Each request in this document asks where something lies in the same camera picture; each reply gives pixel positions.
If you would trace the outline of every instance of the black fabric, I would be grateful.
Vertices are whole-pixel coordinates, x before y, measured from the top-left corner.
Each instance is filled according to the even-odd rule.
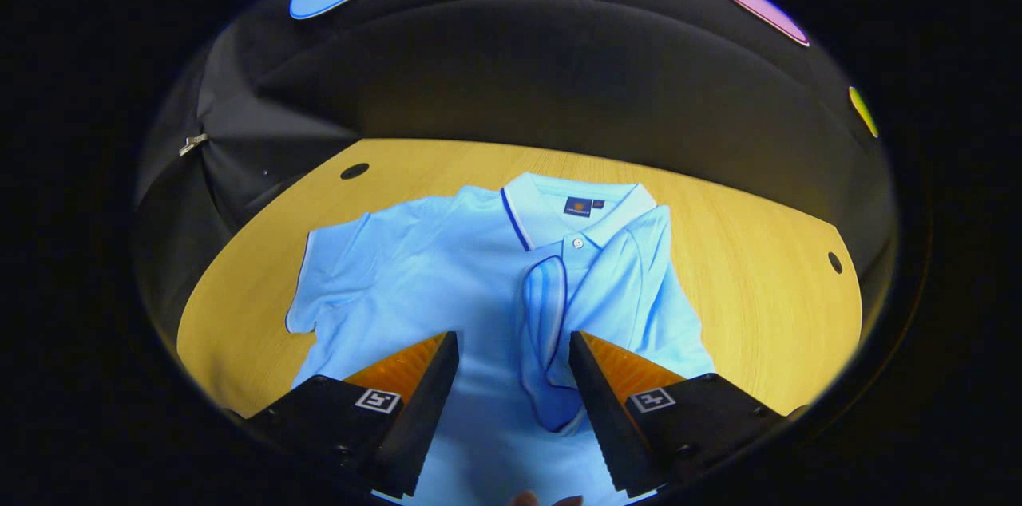
[[[595,154],[744,190],[835,225],[861,278],[888,244],[880,141],[808,29],[805,48],[732,0],[351,0],[306,20],[288,5],[253,2],[183,76],[210,136],[186,156],[202,158],[232,233],[358,138],[412,137]],[[184,142],[157,125],[147,169]],[[160,284],[193,267],[140,268]],[[864,313],[879,300],[865,293]]]
[[[894,274],[897,273],[897,233],[894,229],[886,243],[877,252],[858,279],[858,292],[863,297],[863,327],[877,320],[887,304]],[[860,336],[865,340],[868,334]]]
[[[142,302],[174,344],[192,289],[236,231],[210,195],[199,156],[171,163],[136,210],[145,217],[132,233],[132,259]]]
[[[201,133],[195,109],[199,104],[202,74],[212,48],[211,41],[195,52],[181,70],[174,87],[164,98],[155,120],[147,122],[149,128],[138,154],[136,204],[142,200],[157,176],[178,157],[178,149],[184,146],[185,138]]]

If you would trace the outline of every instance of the polo shirt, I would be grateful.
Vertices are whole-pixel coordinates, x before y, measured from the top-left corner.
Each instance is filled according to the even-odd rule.
[[[343,379],[454,330],[460,363],[407,504],[503,504],[614,491],[568,365],[572,330],[682,376],[713,371],[670,261],[669,210],[641,184],[522,174],[309,234],[290,332],[294,378]]]

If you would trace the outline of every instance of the fingertip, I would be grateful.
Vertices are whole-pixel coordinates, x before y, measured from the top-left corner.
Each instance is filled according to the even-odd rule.
[[[537,496],[532,491],[526,490],[512,498],[510,506],[540,506],[540,496]]]
[[[558,500],[554,506],[582,506],[582,496],[572,496],[563,500]]]

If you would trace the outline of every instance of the collar stripe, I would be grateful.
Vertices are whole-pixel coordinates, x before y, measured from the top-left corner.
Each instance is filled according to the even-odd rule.
[[[514,206],[511,205],[511,201],[508,199],[507,193],[504,189],[501,189],[501,200],[504,201],[504,211],[508,214],[508,219],[511,220],[511,226],[514,228],[514,233],[518,235],[518,240],[521,241],[521,245],[525,250],[531,250],[531,241],[525,235],[525,230],[522,230],[521,225],[518,222],[518,214],[515,213]]]

